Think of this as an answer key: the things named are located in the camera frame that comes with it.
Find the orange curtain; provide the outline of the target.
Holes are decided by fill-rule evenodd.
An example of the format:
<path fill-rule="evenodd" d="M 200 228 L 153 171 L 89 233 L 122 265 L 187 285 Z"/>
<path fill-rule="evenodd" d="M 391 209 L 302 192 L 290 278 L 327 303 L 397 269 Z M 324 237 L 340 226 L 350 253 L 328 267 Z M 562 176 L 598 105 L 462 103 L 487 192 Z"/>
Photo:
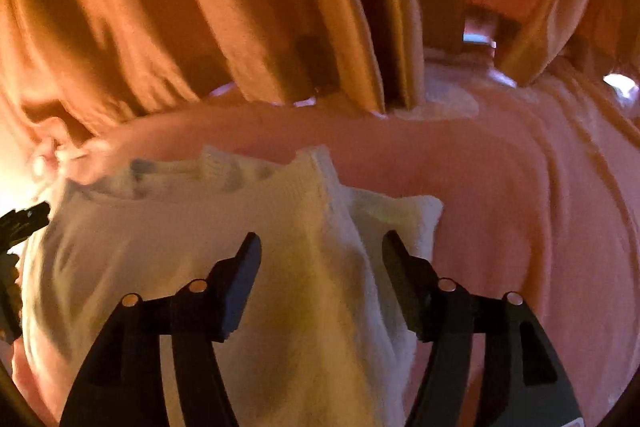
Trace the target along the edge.
<path fill-rule="evenodd" d="M 1 0 L 1 129 L 25 150 L 80 142 L 224 86 L 411 107 L 424 51 L 457 53 L 477 14 L 521 86 L 562 52 L 586 72 L 639 65 L 639 0 Z"/>

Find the white sweater with black hearts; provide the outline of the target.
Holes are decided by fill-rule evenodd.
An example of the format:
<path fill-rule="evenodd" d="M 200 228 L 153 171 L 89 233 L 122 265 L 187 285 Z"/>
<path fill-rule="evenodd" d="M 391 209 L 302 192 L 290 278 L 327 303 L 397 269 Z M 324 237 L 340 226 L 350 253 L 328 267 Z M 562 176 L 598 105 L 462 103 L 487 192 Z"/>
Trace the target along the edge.
<path fill-rule="evenodd" d="M 46 194 L 14 378 L 60 426 L 400 426 L 416 337 L 383 262 L 430 259 L 442 203 L 204 150 Z"/>

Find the pink patterned blanket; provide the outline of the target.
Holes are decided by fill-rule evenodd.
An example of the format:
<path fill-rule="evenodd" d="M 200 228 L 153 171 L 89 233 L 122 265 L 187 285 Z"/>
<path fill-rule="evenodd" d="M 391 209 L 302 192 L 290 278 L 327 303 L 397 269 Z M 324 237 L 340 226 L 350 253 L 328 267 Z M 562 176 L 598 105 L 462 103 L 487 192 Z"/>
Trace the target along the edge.
<path fill-rule="evenodd" d="M 323 148 L 341 184 L 442 203 L 430 260 L 484 296 L 516 291 L 547 331 L 582 417 L 600 423 L 639 364 L 639 130 L 608 86 L 564 60 L 513 89 L 442 68 L 448 119 L 374 117 L 344 98 L 305 108 L 200 103 L 86 142 L 68 179 L 204 150 L 286 165 Z"/>

